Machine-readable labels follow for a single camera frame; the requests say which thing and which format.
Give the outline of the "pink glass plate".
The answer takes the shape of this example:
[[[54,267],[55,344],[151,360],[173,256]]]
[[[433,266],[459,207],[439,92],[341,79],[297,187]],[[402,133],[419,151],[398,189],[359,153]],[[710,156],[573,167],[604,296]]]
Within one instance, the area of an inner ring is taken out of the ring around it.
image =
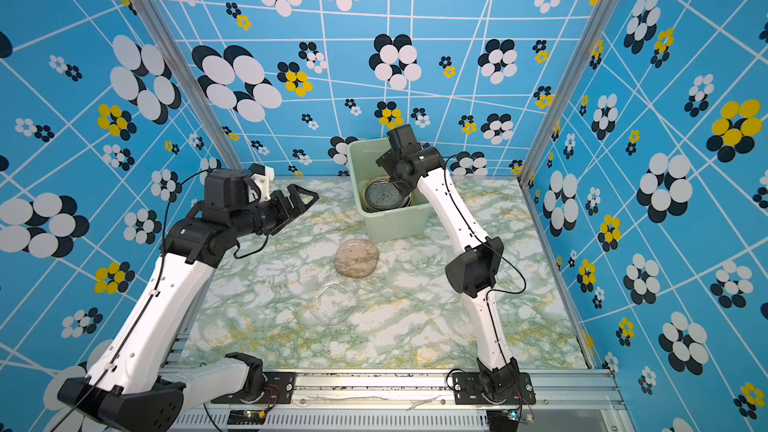
[[[379,249],[374,243],[350,239],[338,247],[334,255],[334,268],[344,277],[365,278],[375,271],[379,257]]]

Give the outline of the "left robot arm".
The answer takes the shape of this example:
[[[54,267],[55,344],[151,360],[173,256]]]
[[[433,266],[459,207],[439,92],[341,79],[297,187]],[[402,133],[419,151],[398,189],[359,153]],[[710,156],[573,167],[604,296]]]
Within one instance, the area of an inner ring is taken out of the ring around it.
[[[161,372],[226,253],[242,237],[276,235],[318,201],[296,184],[271,191],[273,176],[257,164],[206,176],[203,199],[164,230],[154,271],[116,337],[85,375],[61,384],[57,398],[68,414],[119,431],[167,431],[181,414],[222,396],[278,400],[262,360],[241,352],[183,373]]]

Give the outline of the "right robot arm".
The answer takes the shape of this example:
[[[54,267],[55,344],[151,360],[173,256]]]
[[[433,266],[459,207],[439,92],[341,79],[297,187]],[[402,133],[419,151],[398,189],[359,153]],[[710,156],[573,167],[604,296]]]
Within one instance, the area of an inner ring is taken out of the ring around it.
[[[446,277],[471,319],[483,394],[500,404],[519,388],[520,376],[494,296],[504,244],[474,219],[435,147],[421,145],[409,125],[390,130],[387,137],[390,149],[376,164],[387,172],[399,192],[417,190],[423,195],[448,233],[456,257],[446,265]]]

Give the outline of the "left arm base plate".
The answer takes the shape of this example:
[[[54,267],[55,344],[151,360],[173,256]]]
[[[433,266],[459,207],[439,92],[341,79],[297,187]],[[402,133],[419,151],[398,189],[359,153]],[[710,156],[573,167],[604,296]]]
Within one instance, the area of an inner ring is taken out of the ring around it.
[[[241,390],[219,398],[224,403],[289,404],[296,390],[297,373],[292,371],[266,371],[257,380],[255,392]]]

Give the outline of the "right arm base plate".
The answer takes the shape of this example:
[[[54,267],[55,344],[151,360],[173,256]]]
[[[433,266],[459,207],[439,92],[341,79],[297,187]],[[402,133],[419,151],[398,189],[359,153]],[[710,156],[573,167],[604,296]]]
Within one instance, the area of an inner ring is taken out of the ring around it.
[[[525,406],[537,403],[531,377],[527,373],[499,383],[482,378],[479,372],[456,370],[447,374],[445,382],[457,405]]]

